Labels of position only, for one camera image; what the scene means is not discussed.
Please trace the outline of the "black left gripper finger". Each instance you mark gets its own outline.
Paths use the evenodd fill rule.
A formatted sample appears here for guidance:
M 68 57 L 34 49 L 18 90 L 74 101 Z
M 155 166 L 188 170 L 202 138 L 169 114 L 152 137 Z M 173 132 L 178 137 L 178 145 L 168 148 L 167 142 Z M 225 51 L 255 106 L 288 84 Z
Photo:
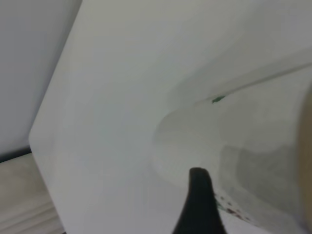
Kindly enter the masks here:
M 226 234 L 206 169 L 189 170 L 188 194 L 174 234 Z

